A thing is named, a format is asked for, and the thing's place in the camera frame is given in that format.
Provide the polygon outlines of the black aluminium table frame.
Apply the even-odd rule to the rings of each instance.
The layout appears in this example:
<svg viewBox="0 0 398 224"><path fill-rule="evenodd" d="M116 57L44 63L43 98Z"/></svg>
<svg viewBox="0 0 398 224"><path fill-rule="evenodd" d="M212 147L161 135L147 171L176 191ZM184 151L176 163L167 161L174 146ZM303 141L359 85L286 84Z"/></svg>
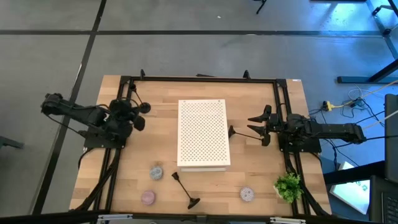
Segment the black aluminium table frame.
<svg viewBox="0 0 398 224"><path fill-rule="evenodd" d="M177 171L177 106L183 99L224 99L228 124L238 133L252 136L248 118L259 115L266 105L305 115L307 101L300 80L266 80L215 77L135 78L138 93L151 105L143 131L133 132L122 150L114 185L111 211L118 213L290 216L292 206L277 197L276 178L285 173L284 156L276 136L269 146L258 140L234 136L229 140L231 166L223 172L180 172L183 186L200 202L188 209L189 198L172 174ZM149 171L163 169L160 180ZM254 191L254 200L244 202L243 187ZM156 194L144 205L146 190Z"/></svg>

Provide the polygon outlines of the black desk bar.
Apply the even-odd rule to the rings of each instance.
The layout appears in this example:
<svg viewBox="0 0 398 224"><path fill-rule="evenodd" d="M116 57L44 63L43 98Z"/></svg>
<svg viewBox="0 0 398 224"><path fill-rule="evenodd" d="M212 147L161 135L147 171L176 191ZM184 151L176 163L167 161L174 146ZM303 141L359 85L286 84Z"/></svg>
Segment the black desk bar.
<svg viewBox="0 0 398 224"><path fill-rule="evenodd" d="M385 177L385 162L379 161L371 164L357 166L350 169L342 169L323 175L327 185L345 184L360 180L368 180L371 176Z"/></svg>

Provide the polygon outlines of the black monitor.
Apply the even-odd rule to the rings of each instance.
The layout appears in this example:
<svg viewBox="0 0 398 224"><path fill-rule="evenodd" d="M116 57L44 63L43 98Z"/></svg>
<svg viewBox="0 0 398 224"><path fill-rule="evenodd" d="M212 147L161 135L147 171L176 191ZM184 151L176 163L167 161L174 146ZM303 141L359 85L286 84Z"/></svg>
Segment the black monitor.
<svg viewBox="0 0 398 224"><path fill-rule="evenodd" d="M398 95L385 96L386 177L398 183Z"/></svg>

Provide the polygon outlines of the pink patterned round tin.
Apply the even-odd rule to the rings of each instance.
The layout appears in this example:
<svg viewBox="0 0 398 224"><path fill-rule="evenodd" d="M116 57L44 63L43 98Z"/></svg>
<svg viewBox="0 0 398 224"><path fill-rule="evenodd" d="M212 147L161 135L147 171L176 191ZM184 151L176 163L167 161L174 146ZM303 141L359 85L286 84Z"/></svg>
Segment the pink patterned round tin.
<svg viewBox="0 0 398 224"><path fill-rule="evenodd" d="M155 202L156 194L153 190L146 190L141 195L141 202L144 205L152 205Z"/></svg>

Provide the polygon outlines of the black laptop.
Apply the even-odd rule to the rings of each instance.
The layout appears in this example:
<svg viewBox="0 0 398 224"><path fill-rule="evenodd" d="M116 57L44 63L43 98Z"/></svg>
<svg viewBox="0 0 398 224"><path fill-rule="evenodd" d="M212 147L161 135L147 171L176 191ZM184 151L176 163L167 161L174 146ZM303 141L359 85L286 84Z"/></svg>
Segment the black laptop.
<svg viewBox="0 0 398 224"><path fill-rule="evenodd" d="M370 184L370 220L398 224L398 184L375 175L371 177Z"/></svg>

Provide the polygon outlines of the white board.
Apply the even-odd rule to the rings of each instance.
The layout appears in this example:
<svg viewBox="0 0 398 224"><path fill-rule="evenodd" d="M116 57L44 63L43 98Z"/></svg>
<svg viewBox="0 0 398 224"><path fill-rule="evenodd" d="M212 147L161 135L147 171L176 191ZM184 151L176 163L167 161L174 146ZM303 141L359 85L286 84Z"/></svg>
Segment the white board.
<svg viewBox="0 0 398 224"><path fill-rule="evenodd" d="M359 213L363 215L367 214L370 199L369 179L332 185L329 193L354 208Z"/></svg>

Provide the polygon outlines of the grey desk frame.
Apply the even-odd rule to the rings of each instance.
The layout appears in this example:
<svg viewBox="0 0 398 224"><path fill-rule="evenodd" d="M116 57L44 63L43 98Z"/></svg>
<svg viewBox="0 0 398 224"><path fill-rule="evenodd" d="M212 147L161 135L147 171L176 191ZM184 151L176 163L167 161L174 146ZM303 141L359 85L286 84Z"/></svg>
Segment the grey desk frame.
<svg viewBox="0 0 398 224"><path fill-rule="evenodd" d="M394 43L391 40L391 34L394 30L398 29L398 23L396 25L394 25L393 27L387 28L384 26L381 19L377 15L382 9L387 9L387 10L392 11L398 18L397 4L394 2L395 0L386 0L387 4L385 4L385 5L380 4L379 6L375 7L375 6L373 6L371 1L372 0L366 0L366 4L367 4L369 10L371 11L371 15L377 24L380 34L382 35L382 38L385 40L389 50L391 51L392 56L395 59L398 59L398 50L395 48Z"/></svg>

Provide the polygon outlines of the grey-blue patterned round tin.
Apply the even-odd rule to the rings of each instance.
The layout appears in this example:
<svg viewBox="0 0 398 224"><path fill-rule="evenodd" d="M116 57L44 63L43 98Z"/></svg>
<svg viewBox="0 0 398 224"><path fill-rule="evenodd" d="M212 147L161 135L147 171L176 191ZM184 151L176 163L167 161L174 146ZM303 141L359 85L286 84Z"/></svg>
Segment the grey-blue patterned round tin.
<svg viewBox="0 0 398 224"><path fill-rule="evenodd" d="M160 180L163 177L163 169L160 166L154 166L149 171L152 180Z"/></svg>

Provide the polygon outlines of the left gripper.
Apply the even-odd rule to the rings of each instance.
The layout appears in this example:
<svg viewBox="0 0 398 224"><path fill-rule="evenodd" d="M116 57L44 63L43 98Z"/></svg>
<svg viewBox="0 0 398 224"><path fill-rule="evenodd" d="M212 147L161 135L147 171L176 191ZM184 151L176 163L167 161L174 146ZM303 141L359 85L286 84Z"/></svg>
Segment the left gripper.
<svg viewBox="0 0 398 224"><path fill-rule="evenodd" d="M118 98L111 101L109 108L112 128L120 135L120 138L128 138L134 128L138 131L144 130L146 121L141 116L141 107L136 101Z"/></svg>

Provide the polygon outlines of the white purple patterned round tin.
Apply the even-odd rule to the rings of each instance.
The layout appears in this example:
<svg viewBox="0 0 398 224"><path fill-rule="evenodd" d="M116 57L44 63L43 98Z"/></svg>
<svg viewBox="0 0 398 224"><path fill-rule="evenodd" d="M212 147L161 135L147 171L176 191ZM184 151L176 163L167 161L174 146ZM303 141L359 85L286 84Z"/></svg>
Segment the white purple patterned round tin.
<svg viewBox="0 0 398 224"><path fill-rule="evenodd" d="M239 192L239 196L244 202L252 202L254 200L254 191L250 187L243 187Z"/></svg>

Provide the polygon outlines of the dark metal stand foot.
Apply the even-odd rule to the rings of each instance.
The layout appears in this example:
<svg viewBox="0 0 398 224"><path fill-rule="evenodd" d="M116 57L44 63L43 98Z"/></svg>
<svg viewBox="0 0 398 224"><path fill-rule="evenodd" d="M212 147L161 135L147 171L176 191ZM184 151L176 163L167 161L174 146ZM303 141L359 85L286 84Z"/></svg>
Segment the dark metal stand foot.
<svg viewBox="0 0 398 224"><path fill-rule="evenodd" d="M10 146L16 149L22 149L24 147L24 143L0 136L0 149L3 146Z"/></svg>

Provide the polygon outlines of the white perforated metal shelf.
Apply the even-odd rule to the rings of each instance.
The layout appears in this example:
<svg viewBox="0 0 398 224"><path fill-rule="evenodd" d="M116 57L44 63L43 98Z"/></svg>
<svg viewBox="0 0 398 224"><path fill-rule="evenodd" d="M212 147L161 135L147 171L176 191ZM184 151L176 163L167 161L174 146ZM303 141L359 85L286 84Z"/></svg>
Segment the white perforated metal shelf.
<svg viewBox="0 0 398 224"><path fill-rule="evenodd" d="M178 102L177 167L182 172L223 172L231 165L226 102Z"/></svg>

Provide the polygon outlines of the black overhead rig beam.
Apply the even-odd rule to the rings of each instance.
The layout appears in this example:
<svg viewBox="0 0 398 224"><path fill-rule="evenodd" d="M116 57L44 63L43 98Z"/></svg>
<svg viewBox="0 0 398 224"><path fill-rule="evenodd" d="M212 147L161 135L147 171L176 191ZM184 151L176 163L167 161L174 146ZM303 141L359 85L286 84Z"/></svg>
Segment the black overhead rig beam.
<svg viewBox="0 0 398 224"><path fill-rule="evenodd" d="M216 222L264 222L267 224L383 224L379 222L336 218L333 216L319 217L313 215L296 215L292 217L272 217L242 215L164 215L155 213L110 214L107 210L0 217L0 224L81 224L97 221L105 222L133 219L178 220L181 222L190 221L199 224L212 224Z"/></svg>

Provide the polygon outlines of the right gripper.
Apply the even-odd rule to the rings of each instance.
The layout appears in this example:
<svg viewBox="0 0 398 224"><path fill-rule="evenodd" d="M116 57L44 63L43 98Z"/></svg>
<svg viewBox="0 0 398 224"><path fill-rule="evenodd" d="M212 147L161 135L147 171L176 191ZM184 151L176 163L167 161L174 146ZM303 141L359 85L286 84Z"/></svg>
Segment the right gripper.
<svg viewBox="0 0 398 224"><path fill-rule="evenodd" d="M277 113L271 113L272 106L266 105L263 114L260 116L248 118L248 121L262 123L265 122L264 126L254 126L248 125L248 128L258 133L258 135L263 136L262 146L268 146L271 142L272 133L279 133L284 129L284 122L279 118Z"/></svg>

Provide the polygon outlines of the black desk foot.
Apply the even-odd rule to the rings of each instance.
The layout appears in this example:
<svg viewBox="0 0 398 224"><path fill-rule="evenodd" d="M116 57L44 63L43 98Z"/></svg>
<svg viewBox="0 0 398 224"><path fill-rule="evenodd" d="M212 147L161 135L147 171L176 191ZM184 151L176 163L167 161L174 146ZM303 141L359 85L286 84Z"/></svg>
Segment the black desk foot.
<svg viewBox="0 0 398 224"><path fill-rule="evenodd" d="M352 83L352 84L388 84L398 81L398 77L388 78L389 75L398 70L398 59L385 66L383 69L370 77L355 77L355 76L340 76L337 77L338 83Z"/></svg>

